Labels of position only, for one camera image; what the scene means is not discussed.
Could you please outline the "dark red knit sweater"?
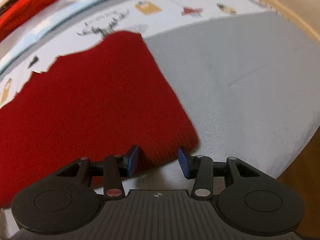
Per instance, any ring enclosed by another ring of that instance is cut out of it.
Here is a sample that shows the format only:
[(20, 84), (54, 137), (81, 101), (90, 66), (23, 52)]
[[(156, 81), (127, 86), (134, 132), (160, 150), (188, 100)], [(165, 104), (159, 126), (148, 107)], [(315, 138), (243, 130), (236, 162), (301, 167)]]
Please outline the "dark red knit sweater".
[(142, 172), (198, 142), (142, 36), (119, 31), (58, 57), (1, 108), (1, 206), (81, 157), (101, 161), (137, 145)]

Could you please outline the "deer print bed sheet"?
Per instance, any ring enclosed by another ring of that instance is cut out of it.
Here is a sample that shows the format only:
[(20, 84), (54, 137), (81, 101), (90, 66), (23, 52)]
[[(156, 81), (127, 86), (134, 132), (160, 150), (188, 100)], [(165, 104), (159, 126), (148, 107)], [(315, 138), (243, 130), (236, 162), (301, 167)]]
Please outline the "deer print bed sheet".
[(319, 127), (319, 42), (259, 0), (106, 0), (1, 73), (1, 108), (119, 31), (142, 36), (193, 124), (197, 146), (180, 148), (213, 160), (213, 197), (191, 197), (178, 152), (137, 171), (139, 147), (125, 198), (107, 200), (104, 159), (81, 157), (13, 197), (13, 239), (299, 239), (303, 202), (276, 178)]

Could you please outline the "light blue folded sheet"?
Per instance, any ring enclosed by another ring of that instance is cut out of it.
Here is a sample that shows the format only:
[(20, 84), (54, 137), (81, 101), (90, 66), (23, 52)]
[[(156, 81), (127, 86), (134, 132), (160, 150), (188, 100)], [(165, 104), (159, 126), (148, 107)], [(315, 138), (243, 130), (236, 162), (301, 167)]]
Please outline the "light blue folded sheet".
[(58, 0), (22, 24), (1, 42), (9, 51), (1, 57), (1, 73), (50, 31), (68, 19), (106, 0)]

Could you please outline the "bright red folded blanket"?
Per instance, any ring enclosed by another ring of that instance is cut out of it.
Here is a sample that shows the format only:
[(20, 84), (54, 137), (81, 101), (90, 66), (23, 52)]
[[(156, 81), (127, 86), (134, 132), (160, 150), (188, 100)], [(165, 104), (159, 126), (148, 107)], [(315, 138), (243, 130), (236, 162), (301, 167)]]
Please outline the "bright red folded blanket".
[(1, 40), (58, 0), (18, 0), (1, 15)]

